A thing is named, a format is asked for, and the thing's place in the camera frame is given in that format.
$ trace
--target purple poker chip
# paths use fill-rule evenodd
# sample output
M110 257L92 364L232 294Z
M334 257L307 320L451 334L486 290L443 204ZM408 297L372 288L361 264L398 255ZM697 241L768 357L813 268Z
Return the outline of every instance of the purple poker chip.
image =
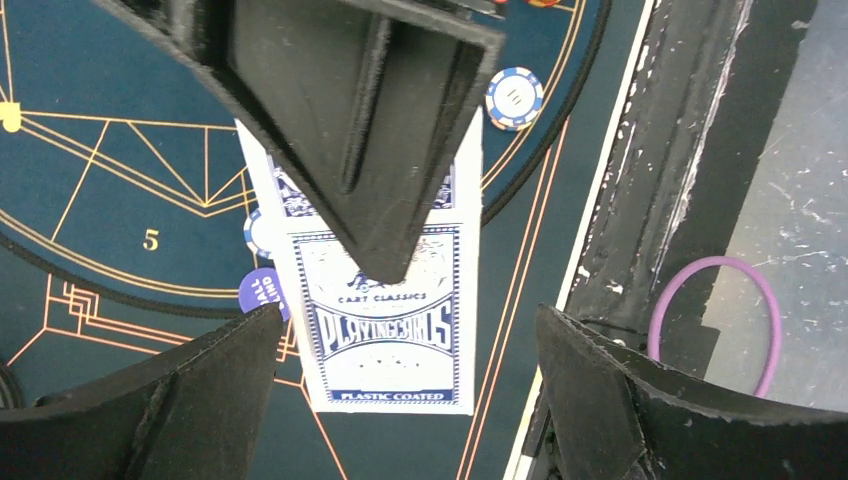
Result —
M286 297L283 295L277 271L273 268L263 267L245 275L239 285L239 307L241 307L241 311L247 313L272 302L280 304L283 320L291 318L291 311L288 303L286 303Z

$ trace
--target purple rubber band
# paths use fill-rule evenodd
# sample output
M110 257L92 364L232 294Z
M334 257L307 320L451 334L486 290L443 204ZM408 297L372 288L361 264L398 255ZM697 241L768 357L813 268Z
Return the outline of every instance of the purple rubber band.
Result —
M708 267L732 267L741 271L757 284L757 287L759 287L760 292L762 292L763 297L766 299L769 319L771 320L771 342L769 343L768 358L763 367L760 382L757 384L757 389L754 390L754 396L762 398L771 386L771 382L774 379L774 372L777 370L778 359L780 358L780 346L783 339L780 310L777 305L777 297L765 277L755 270L754 267L738 258L717 256L696 260L678 272L668 282L665 290L660 294L659 300L657 300L657 306L654 308L654 314L651 316L651 324L648 327L648 356L657 362L660 361L660 334L665 312L668 310L671 299L674 298L674 295L683 285L683 282Z

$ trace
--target gray surface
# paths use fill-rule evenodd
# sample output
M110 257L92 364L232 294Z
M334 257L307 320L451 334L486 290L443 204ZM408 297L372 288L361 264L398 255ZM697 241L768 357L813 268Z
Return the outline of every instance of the gray surface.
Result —
M781 306L783 353L768 398L841 411L848 411L846 19L848 2L820 1L727 251L757 266ZM723 269L704 324L722 332L706 379L751 392L769 337L757 288Z

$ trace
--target table surface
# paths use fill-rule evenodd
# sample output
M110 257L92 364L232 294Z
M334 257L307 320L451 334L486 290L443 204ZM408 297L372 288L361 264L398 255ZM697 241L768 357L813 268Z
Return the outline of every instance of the table surface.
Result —
M315 414L289 328L251 478L503 476L536 370L533 314L556 301L597 188L643 5L612 7L569 122L606 0L511 2L498 26L503 65L533 70L549 103L532 129L484 131L487 204L540 162L482 232L475 414ZM22 111L0 131L0 357L31 404L217 327L263 263L242 238L255 200L232 118L188 71L86 0L0 10L4 127Z

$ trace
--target printed number 5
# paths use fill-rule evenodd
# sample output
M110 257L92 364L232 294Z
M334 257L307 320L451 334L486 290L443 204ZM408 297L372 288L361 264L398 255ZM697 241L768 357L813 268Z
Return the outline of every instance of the printed number 5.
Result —
M152 228L148 228L146 232L144 232L144 242L142 246L145 250L152 252L159 248L159 239L156 238L159 235L159 230L153 230Z

